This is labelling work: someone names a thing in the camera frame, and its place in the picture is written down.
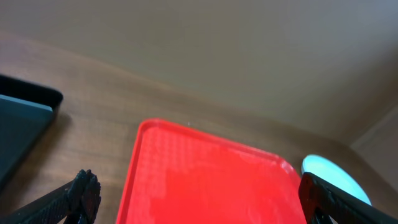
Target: red tray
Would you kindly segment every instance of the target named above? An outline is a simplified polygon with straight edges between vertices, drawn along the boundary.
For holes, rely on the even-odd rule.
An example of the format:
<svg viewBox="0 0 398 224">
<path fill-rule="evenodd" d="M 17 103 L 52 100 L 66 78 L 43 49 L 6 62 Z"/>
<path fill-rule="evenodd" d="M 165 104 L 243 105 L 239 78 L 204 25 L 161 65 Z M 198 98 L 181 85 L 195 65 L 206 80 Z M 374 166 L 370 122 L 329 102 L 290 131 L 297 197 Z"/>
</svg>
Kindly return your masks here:
<svg viewBox="0 0 398 224">
<path fill-rule="evenodd" d="M 277 155 L 160 119 L 138 130 L 117 224 L 305 223 Z"/>
</svg>

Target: table surface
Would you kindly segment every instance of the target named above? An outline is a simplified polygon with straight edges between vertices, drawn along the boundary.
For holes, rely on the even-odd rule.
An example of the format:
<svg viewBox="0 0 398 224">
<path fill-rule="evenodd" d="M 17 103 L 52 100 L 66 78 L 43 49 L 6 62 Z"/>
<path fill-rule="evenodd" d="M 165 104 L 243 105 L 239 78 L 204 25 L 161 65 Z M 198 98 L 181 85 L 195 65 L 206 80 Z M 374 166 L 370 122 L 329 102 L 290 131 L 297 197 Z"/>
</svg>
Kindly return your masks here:
<svg viewBox="0 0 398 224">
<path fill-rule="evenodd" d="M 308 154 L 350 173 L 373 205 L 398 217 L 398 194 L 349 147 L 145 80 L 110 65 L 0 32 L 0 73 L 60 90 L 58 118 L 0 195 L 5 215 L 91 169 L 101 182 L 96 223 L 114 223 L 139 124 L 163 118 L 284 157 Z"/>
</svg>

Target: light blue object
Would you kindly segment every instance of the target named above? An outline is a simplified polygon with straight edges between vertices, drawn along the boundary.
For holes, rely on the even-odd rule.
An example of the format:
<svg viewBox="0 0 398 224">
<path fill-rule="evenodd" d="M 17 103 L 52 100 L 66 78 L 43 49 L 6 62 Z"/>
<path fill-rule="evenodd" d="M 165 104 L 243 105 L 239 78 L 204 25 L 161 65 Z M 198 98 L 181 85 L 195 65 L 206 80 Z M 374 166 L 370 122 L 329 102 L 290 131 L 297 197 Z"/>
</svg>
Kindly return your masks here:
<svg viewBox="0 0 398 224">
<path fill-rule="evenodd" d="M 303 160 L 301 172 L 311 172 L 368 205 L 372 205 L 365 191 L 350 175 L 322 156 L 308 155 Z"/>
</svg>

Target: beige wall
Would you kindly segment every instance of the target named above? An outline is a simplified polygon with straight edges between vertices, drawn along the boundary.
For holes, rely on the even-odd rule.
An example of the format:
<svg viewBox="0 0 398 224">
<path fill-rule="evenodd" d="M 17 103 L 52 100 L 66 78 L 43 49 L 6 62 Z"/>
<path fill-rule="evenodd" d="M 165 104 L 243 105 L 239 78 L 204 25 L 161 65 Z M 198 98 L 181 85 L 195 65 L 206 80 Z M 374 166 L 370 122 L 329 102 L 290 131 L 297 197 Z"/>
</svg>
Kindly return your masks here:
<svg viewBox="0 0 398 224">
<path fill-rule="evenodd" d="M 0 29 L 352 143 L 398 99 L 398 2 L 2 0 Z"/>
<path fill-rule="evenodd" d="M 351 147 L 398 192 L 398 106 Z"/>
</svg>

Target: dark tray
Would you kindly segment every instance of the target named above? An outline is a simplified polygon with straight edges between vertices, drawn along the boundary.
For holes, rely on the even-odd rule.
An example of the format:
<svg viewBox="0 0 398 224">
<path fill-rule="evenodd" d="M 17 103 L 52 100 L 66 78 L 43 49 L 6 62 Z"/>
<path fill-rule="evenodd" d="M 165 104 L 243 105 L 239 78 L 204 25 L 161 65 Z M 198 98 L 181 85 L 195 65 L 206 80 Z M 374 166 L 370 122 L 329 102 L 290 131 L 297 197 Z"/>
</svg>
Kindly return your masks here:
<svg viewBox="0 0 398 224">
<path fill-rule="evenodd" d="M 0 75 L 0 190 L 54 120 L 62 94 Z"/>
</svg>

